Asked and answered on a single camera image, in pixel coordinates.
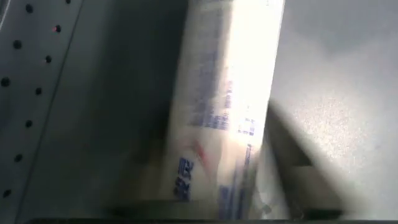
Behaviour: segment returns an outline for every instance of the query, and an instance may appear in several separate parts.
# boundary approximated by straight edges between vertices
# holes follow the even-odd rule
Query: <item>white packaging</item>
[[[283,8],[190,1],[159,186],[174,217],[248,218]]]

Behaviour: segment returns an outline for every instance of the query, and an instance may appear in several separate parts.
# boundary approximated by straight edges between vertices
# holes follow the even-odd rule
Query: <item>perforated metal panel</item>
[[[0,222],[24,198],[79,0],[0,1]]]

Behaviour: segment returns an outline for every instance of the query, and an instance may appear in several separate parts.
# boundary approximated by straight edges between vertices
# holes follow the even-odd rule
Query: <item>plastic wrapper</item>
[[[174,218],[286,218],[261,152],[283,8],[190,1],[159,186]]]

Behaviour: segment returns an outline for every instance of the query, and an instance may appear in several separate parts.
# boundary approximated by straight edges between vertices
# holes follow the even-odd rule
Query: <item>hole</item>
[[[7,87],[10,85],[10,79],[8,77],[4,77],[1,79],[1,86]]]
[[[36,88],[36,95],[42,94],[42,89],[41,88]]]
[[[53,30],[53,32],[61,33],[61,26],[56,25],[52,30]]]
[[[15,49],[21,49],[22,48],[22,42],[20,40],[14,40],[12,43]]]
[[[14,161],[15,162],[20,162],[22,160],[22,154],[18,154],[15,156]]]
[[[33,122],[32,122],[31,120],[27,120],[27,121],[25,122],[25,127],[26,127],[26,128],[30,128],[30,127],[32,127],[32,125],[33,125]]]
[[[51,56],[49,56],[49,55],[45,56],[45,62],[46,63],[51,63],[51,61],[52,61]]]
[[[2,193],[2,197],[3,197],[3,198],[6,198],[6,197],[10,196],[10,194],[11,194],[11,190],[10,190],[10,189],[5,190],[5,191]]]
[[[25,10],[27,13],[32,13],[33,12],[33,6],[31,4],[26,4]]]

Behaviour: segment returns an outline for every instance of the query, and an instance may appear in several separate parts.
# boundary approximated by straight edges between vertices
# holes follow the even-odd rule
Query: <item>metal shelf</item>
[[[113,218],[150,198],[186,0],[0,4],[0,222]],[[271,100],[355,202],[349,219],[398,219],[397,9],[285,5]]]

